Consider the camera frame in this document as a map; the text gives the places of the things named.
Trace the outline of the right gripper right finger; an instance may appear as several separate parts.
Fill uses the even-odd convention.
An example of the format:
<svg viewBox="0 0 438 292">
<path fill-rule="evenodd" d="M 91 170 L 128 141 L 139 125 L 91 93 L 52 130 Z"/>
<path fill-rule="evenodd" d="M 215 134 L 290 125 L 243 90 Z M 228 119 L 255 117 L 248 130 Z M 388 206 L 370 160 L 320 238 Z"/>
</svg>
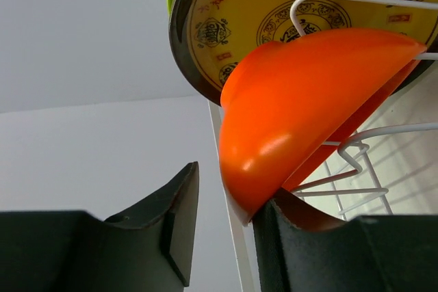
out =
<svg viewBox="0 0 438 292">
<path fill-rule="evenodd" d="M 278 190 L 253 217 L 262 291 L 436 291 L 436 215 L 346 222 Z"/>
</svg>

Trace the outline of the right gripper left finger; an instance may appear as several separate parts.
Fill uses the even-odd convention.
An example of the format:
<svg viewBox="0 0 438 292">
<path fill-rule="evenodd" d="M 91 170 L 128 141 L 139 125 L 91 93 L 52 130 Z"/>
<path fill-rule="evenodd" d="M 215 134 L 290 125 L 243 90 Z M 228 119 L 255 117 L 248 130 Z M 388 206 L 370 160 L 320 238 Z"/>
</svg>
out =
<svg viewBox="0 0 438 292">
<path fill-rule="evenodd" d="M 106 220 L 86 211 L 1 213 L 2 291 L 183 291 L 199 194 L 191 162 Z"/>
</svg>

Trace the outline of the orange bowl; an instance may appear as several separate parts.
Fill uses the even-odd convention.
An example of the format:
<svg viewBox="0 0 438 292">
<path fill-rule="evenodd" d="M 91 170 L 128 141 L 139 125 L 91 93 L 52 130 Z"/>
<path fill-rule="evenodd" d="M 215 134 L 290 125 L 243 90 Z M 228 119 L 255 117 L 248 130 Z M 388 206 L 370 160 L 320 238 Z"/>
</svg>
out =
<svg viewBox="0 0 438 292">
<path fill-rule="evenodd" d="M 385 100 L 426 45 L 382 29 L 319 31 L 257 47 L 220 98 L 218 143 L 227 198 L 239 221 L 254 214 L 373 96 Z"/>
</svg>

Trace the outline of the yellow patterned plate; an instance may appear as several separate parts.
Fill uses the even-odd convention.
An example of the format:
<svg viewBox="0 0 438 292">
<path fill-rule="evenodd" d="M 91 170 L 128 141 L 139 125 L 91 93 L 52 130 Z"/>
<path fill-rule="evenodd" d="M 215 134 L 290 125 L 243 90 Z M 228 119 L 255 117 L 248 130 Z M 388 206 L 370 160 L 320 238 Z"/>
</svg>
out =
<svg viewBox="0 0 438 292">
<path fill-rule="evenodd" d="M 291 42 L 299 33 L 289 17 L 295 0 L 173 0 L 169 39 L 189 83 L 209 101 L 220 95 L 237 64 L 258 46 Z M 407 0 L 437 3 L 437 0 Z M 437 53 L 437 11 L 347 0 L 306 0 L 296 9 L 306 34 L 351 27 L 400 33 Z"/>
</svg>

